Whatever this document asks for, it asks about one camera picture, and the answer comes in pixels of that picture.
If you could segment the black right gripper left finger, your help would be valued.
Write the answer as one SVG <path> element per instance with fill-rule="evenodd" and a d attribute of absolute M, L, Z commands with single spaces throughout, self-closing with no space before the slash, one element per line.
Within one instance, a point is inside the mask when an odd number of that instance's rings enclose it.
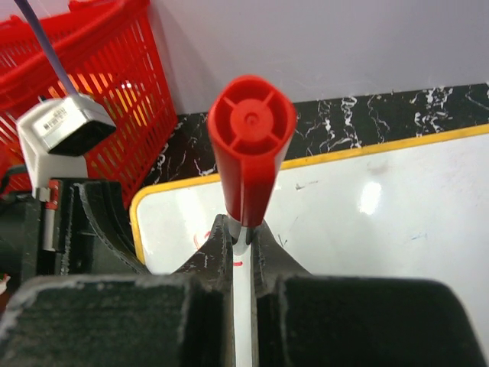
<path fill-rule="evenodd" d="M 190 276 L 192 300 L 183 332 L 183 366 L 234 366 L 232 237 L 218 214 L 204 244 L 176 270 Z"/>

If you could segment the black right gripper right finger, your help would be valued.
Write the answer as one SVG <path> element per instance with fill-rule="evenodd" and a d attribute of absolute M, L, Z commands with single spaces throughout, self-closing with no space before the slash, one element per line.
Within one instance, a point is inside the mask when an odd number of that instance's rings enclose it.
<path fill-rule="evenodd" d="M 251 274 L 259 365 L 306 366 L 317 328 L 311 274 L 276 241 L 265 222 L 251 244 Z"/>

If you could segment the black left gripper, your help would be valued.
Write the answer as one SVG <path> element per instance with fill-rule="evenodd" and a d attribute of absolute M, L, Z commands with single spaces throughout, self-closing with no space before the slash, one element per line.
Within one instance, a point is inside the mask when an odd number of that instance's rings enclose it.
<path fill-rule="evenodd" d="M 1 193 L 1 274 L 76 273 L 76 188 L 93 239 L 91 274 L 148 274 L 135 244 L 121 184 L 107 180 L 52 179 L 47 197 Z"/>

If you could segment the red-capped whiteboard marker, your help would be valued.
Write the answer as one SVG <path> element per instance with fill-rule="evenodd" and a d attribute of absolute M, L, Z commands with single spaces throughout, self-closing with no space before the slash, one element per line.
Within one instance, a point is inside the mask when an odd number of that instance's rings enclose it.
<path fill-rule="evenodd" d="M 296 125 L 293 103 L 255 75 L 232 80 L 209 110 L 207 129 L 236 256 L 248 250 L 264 220 Z"/>

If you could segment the yellow-framed whiteboard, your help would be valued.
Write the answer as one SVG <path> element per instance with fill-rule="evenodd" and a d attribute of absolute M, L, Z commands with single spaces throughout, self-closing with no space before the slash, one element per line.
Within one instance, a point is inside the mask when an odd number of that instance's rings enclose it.
<path fill-rule="evenodd" d="M 313 274 L 425 278 L 488 348 L 488 127 L 287 161 L 265 216 Z"/>

